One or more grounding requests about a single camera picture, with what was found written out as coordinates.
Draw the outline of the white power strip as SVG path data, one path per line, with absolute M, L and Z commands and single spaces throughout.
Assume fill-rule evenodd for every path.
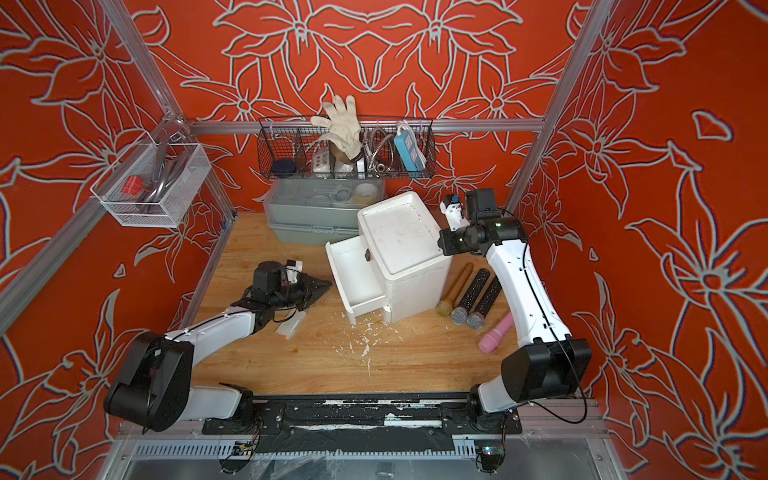
M 330 173 L 332 170 L 330 151 L 327 148 L 318 149 L 312 156 L 312 172 L 316 174 Z

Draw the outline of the white drawer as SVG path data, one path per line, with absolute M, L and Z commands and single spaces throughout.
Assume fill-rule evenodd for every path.
M 328 242 L 325 250 L 345 315 L 352 325 L 358 317 L 387 305 L 378 265 L 363 236 Z

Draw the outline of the pink microphone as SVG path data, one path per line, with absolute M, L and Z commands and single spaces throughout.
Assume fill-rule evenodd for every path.
M 509 311 L 493 328 L 483 335 L 478 342 L 479 350 L 485 354 L 489 354 L 496 350 L 505 335 L 513 326 L 514 317 L 512 312 Z

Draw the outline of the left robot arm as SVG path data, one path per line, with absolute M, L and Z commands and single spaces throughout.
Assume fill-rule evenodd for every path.
M 106 414 L 154 432 L 180 421 L 219 420 L 226 427 L 254 427 L 253 393 L 234 384 L 194 387 L 194 368 L 213 353 L 260 332 L 276 315 L 284 321 L 307 311 L 333 286 L 303 271 L 299 261 L 264 261 L 252 283 L 221 313 L 163 334 L 131 341 L 103 402 Z

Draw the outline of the white drawer cabinet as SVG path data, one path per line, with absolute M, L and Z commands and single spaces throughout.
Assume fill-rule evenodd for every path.
M 422 199 L 406 192 L 358 212 L 360 234 L 383 283 L 389 323 L 427 312 L 440 301 L 452 258 L 438 246 L 440 226 Z

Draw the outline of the white work glove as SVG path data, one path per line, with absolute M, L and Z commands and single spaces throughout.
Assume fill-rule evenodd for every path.
M 353 95 L 342 98 L 335 95 L 331 102 L 323 102 L 324 116 L 314 115 L 310 123 L 326 132 L 321 140 L 329 141 L 349 160 L 356 159 L 362 151 L 361 126 L 357 116 L 356 99 Z

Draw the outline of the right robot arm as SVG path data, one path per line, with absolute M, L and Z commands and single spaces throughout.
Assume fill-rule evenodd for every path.
M 448 227 L 438 246 L 446 256 L 479 255 L 499 281 L 514 321 L 518 349 L 500 374 L 473 389 L 480 415 L 507 412 L 541 399 L 582 394 L 581 380 L 592 358 L 585 339 L 576 339 L 557 314 L 536 271 L 522 223 L 496 205 L 491 189 L 476 189 L 460 201 L 447 195 L 440 211 Z

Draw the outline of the black sparkly microphone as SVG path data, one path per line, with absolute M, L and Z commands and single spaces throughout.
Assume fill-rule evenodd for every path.
M 475 309 L 468 315 L 466 324 L 474 330 L 480 330 L 485 325 L 485 320 L 493 304 L 502 291 L 498 277 L 495 277 L 478 301 Z
M 457 306 L 451 311 L 450 318 L 455 325 L 463 325 L 468 321 L 469 313 L 480 296 L 484 286 L 490 279 L 490 271 L 481 268 L 469 284 Z

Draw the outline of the dark blue round lid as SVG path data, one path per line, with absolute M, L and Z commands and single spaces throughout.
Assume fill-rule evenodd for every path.
M 281 158 L 273 161 L 270 173 L 277 178 L 290 178 L 297 171 L 297 165 L 292 158 Z

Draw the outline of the grey plastic bin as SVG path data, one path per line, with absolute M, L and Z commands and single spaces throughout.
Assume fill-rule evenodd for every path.
M 358 211 L 385 198 L 382 178 L 284 179 L 273 182 L 264 210 L 280 241 L 325 245 L 358 236 Z

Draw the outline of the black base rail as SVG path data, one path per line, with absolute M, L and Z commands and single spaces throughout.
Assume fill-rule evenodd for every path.
M 467 392 L 257 395 L 249 427 L 207 419 L 206 436 L 255 435 L 258 453 L 467 454 L 464 441 L 501 444 L 519 415 L 483 413 Z

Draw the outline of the small white orange packet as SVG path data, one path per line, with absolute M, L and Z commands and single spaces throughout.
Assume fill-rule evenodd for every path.
M 280 323 L 280 326 L 276 330 L 276 334 L 286 340 L 291 340 L 302 325 L 306 315 L 306 311 L 295 312 L 290 318 L 286 318 Z

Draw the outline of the gold microphone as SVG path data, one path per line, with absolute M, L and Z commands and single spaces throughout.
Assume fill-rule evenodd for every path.
M 468 263 L 462 268 L 459 276 L 455 279 L 447 293 L 442 297 L 435 308 L 435 311 L 439 316 L 444 318 L 450 316 L 456 304 L 457 297 L 463 291 L 473 270 L 474 265 L 472 263 Z

